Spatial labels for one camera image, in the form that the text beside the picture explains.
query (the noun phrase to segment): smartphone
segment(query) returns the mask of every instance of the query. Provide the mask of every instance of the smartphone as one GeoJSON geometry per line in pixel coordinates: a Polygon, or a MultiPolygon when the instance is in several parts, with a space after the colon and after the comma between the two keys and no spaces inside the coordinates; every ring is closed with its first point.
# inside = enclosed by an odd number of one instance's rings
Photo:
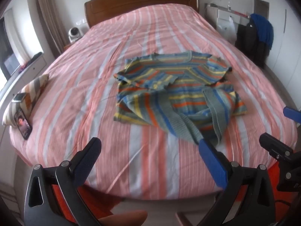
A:
{"type": "Polygon", "coordinates": [[[17,93],[16,96],[13,98],[12,102],[21,103],[27,94],[28,93],[26,92],[17,93]]]}
{"type": "Polygon", "coordinates": [[[25,140],[28,139],[29,135],[31,134],[31,131],[33,130],[32,126],[29,124],[28,120],[26,119],[24,112],[21,108],[19,108],[15,115],[14,120],[16,122],[16,125],[22,134],[23,138],[25,140]]]}

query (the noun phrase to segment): white plastic bag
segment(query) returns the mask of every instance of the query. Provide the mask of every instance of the white plastic bag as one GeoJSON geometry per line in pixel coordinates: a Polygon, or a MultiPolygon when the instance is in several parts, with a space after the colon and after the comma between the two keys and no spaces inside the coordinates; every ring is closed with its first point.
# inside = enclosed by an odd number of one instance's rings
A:
{"type": "Polygon", "coordinates": [[[232,45],[235,44],[237,36],[234,26],[234,22],[231,16],[229,16],[229,21],[218,19],[216,30],[223,38],[225,38],[232,45]]]}

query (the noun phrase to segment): metal bolt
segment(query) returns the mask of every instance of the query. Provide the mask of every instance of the metal bolt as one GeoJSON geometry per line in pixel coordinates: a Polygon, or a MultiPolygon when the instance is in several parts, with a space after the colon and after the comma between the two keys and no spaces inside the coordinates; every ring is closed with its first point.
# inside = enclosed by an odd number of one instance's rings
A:
{"type": "Polygon", "coordinates": [[[292,175],[288,172],[285,176],[287,179],[290,179],[292,175]]]}
{"type": "Polygon", "coordinates": [[[239,164],[238,164],[237,161],[232,161],[232,162],[231,162],[231,166],[232,166],[232,167],[238,167],[239,164]]]}
{"type": "Polygon", "coordinates": [[[67,167],[69,165],[69,161],[63,161],[61,166],[62,167],[67,167]]]}
{"type": "Polygon", "coordinates": [[[37,165],[35,165],[33,168],[34,168],[34,170],[39,170],[40,167],[41,167],[41,165],[40,165],[40,164],[37,164],[37,165]]]}
{"type": "Polygon", "coordinates": [[[260,167],[261,170],[265,170],[266,169],[266,166],[264,164],[260,164],[259,167],[260,167]]]}

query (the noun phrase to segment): bed sheet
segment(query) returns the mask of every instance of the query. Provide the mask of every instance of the bed sheet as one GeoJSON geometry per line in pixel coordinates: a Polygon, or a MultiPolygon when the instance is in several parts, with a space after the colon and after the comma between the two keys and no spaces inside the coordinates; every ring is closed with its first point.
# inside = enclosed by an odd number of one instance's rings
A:
{"type": "Polygon", "coordinates": [[[49,84],[31,116],[27,141],[10,128],[11,142],[28,163],[57,166],[92,137],[102,152],[87,184],[102,192],[139,199],[177,199],[217,191],[196,145],[152,126],[113,121],[125,59],[193,50],[211,53],[233,67],[229,80],[248,108],[232,117],[217,149],[246,167],[275,160],[258,139],[268,132],[289,146],[297,139],[284,103],[261,70],[185,5],[137,9],[92,27],[47,69],[49,84]]]}

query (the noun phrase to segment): wooden headboard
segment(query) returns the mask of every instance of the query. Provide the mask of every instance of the wooden headboard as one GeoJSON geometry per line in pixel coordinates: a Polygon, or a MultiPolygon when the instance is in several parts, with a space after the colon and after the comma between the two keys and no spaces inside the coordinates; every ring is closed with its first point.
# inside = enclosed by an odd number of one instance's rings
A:
{"type": "Polygon", "coordinates": [[[92,27],[141,7],[167,3],[188,5],[199,12],[199,0],[91,0],[85,3],[85,13],[89,27],[92,27]]]}

